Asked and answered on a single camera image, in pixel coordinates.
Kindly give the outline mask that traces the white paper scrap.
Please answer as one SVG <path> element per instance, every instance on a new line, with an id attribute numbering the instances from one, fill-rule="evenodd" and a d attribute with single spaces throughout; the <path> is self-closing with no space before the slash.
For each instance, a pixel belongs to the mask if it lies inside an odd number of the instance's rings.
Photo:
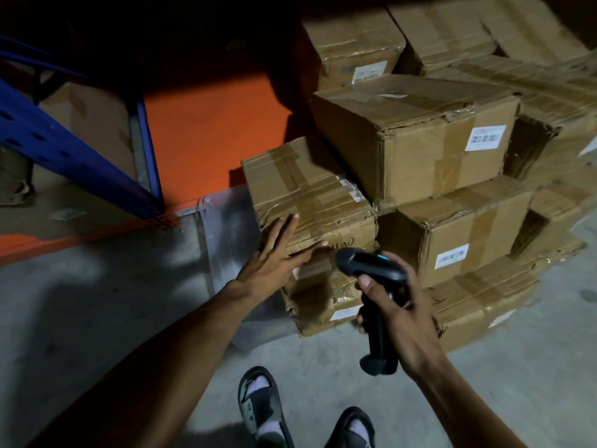
<path id="1" fill-rule="evenodd" d="M 86 211 L 77 210 L 73 208 L 62 208 L 60 210 L 53 211 L 49 214 L 49 219 L 56 222 L 69 222 L 76 218 L 87 215 Z"/>

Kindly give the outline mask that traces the person's right grey sandal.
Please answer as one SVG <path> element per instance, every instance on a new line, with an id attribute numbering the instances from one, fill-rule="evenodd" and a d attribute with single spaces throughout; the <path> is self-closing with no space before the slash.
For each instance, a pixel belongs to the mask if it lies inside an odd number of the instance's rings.
<path id="1" fill-rule="evenodd" d="M 349 448 L 347 443 L 347 427 L 354 418 L 362 419 L 364 424 L 368 426 L 373 439 L 371 445 L 373 448 L 376 448 L 376 432 L 374 425 L 369 415 L 356 406 L 348 407 L 343 411 L 332 430 L 328 441 L 324 445 L 324 448 Z"/>

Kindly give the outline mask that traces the person's left grey sandal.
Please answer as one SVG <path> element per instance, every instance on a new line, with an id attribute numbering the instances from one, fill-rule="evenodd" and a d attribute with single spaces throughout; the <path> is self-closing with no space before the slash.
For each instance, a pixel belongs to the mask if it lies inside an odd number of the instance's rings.
<path id="1" fill-rule="evenodd" d="M 238 386 L 237 400 L 255 448 L 295 448 L 278 386 L 268 369 L 256 366 L 246 371 Z"/>

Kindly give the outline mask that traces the person's white sock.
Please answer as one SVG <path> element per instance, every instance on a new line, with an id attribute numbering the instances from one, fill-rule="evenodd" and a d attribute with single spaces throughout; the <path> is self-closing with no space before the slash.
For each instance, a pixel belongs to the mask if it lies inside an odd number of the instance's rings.
<path id="1" fill-rule="evenodd" d="M 256 448 L 288 448 L 280 395 L 267 376 L 250 380 L 241 405 Z"/>
<path id="2" fill-rule="evenodd" d="M 351 420 L 347 427 L 347 440 L 349 448 L 373 448 L 371 433 L 362 419 Z"/>

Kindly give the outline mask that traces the black handheld barcode scanner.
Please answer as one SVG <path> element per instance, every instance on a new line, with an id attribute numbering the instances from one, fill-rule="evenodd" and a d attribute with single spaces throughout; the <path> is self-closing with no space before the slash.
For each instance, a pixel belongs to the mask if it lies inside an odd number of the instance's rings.
<path id="1" fill-rule="evenodd" d="M 410 302 L 407 271 L 388 257 L 360 248 L 340 248 L 337 250 L 335 263 L 337 269 L 348 277 L 371 277 L 399 307 Z M 369 339 L 369 354 L 360 360 L 359 365 L 370 376 L 393 375 L 398 370 L 399 358 L 382 312 L 364 293 L 361 300 L 363 325 Z"/>

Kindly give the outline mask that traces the person's right forearm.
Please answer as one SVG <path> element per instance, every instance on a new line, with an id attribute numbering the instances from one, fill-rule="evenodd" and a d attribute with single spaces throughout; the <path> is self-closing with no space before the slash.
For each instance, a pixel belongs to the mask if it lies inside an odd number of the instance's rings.
<path id="1" fill-rule="evenodd" d="M 423 357 L 405 372 L 427 399 L 453 448 L 528 448 L 446 355 Z"/>

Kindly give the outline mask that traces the cardboard carton behind rack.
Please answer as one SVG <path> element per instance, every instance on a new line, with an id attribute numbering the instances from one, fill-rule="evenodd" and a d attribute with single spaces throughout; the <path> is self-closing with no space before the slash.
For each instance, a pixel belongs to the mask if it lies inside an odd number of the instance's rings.
<path id="1" fill-rule="evenodd" d="M 137 168 L 130 118 L 114 92 L 67 82 L 38 107 L 133 180 Z"/>

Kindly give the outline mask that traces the blue metal rack frame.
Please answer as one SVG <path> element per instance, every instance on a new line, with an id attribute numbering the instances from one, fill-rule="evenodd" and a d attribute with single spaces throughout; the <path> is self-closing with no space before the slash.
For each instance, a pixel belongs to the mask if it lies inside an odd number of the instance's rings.
<path id="1" fill-rule="evenodd" d="M 100 61 L 52 53 L 2 34 L 0 58 L 31 66 L 37 72 L 54 72 L 48 81 L 36 82 L 34 102 L 26 100 L 0 78 L 0 143 L 3 146 L 141 220 L 155 220 L 165 214 L 145 102 L 137 89 L 126 89 L 112 79 Z M 38 107 L 38 103 L 55 92 L 68 77 L 116 89 L 137 115 L 148 188 L 127 177 Z"/>

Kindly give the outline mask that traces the person's right white sock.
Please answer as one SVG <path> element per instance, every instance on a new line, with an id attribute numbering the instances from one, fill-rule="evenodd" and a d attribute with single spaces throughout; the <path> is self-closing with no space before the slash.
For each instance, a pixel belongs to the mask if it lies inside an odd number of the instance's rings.
<path id="1" fill-rule="evenodd" d="M 351 420 L 347 427 L 347 440 L 349 448 L 373 448 L 371 433 L 362 419 Z"/>

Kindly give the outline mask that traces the person's grey sandal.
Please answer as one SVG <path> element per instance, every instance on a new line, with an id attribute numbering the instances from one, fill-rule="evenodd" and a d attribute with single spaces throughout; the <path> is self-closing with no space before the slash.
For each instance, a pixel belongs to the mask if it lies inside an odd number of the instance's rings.
<path id="1" fill-rule="evenodd" d="M 278 386 L 268 369 L 256 366 L 246 371 L 238 386 L 237 400 L 255 448 L 295 448 Z"/>
<path id="2" fill-rule="evenodd" d="M 349 448 L 347 443 L 347 427 L 354 418 L 362 419 L 364 424 L 368 426 L 373 439 L 371 445 L 373 448 L 376 448 L 376 432 L 374 425 L 369 415 L 356 406 L 348 407 L 343 411 L 332 430 L 328 441 L 324 445 L 324 448 Z"/>

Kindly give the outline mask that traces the person's left forearm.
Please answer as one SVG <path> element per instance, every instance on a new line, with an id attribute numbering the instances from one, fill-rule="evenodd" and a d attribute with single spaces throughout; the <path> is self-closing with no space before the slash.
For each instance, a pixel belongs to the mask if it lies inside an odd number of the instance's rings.
<path id="1" fill-rule="evenodd" d="M 168 448 L 183 431 L 245 317 L 273 293 L 230 281 L 138 346 L 27 448 Z"/>

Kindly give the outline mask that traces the clear plastic sheet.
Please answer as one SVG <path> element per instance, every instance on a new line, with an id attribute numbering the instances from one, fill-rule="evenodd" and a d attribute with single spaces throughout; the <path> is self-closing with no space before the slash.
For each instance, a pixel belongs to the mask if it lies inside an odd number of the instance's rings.
<path id="1" fill-rule="evenodd" d="M 204 196 L 196 209 L 203 228 L 213 296 L 237 277 L 257 250 L 261 230 L 245 185 Z M 250 351 L 298 334 L 279 288 L 243 320 L 231 343 L 242 351 Z"/>

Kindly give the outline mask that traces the pile of taped cardboard boxes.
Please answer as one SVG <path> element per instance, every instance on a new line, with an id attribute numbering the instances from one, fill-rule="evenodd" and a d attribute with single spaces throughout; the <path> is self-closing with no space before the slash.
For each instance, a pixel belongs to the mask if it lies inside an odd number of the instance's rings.
<path id="1" fill-rule="evenodd" d="M 328 247 L 281 286 L 308 337 L 370 307 L 339 269 L 394 250 L 446 351 L 510 318 L 597 206 L 597 0 L 264 0 L 262 51 L 316 131 L 242 161 L 264 232 Z"/>

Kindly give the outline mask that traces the orange metal rack beam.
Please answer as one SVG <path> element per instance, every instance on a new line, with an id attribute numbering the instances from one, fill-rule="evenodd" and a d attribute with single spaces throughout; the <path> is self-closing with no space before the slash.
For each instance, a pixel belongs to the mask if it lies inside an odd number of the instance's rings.
<path id="1" fill-rule="evenodd" d="M 202 200 L 198 199 L 194 205 L 190 205 L 188 201 L 169 207 L 164 215 L 150 220 L 135 219 L 121 225 L 102 227 L 89 233 L 69 235 L 56 240 L 37 240 L 25 235 L 0 235 L 0 267 L 146 227 L 154 227 L 162 231 L 177 229 L 181 226 L 183 217 L 198 212 L 201 202 Z"/>

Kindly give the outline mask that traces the person's right hand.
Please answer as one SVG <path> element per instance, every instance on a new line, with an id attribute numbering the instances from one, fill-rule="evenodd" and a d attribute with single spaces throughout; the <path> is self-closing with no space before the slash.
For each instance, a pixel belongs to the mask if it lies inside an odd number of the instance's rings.
<path id="1" fill-rule="evenodd" d="M 446 360 L 433 321 L 431 298 L 410 264 L 390 251 L 382 250 L 380 254 L 400 264 L 408 274 L 410 302 L 402 308 L 392 300 L 377 305 L 402 369 L 416 384 L 421 384 Z"/>

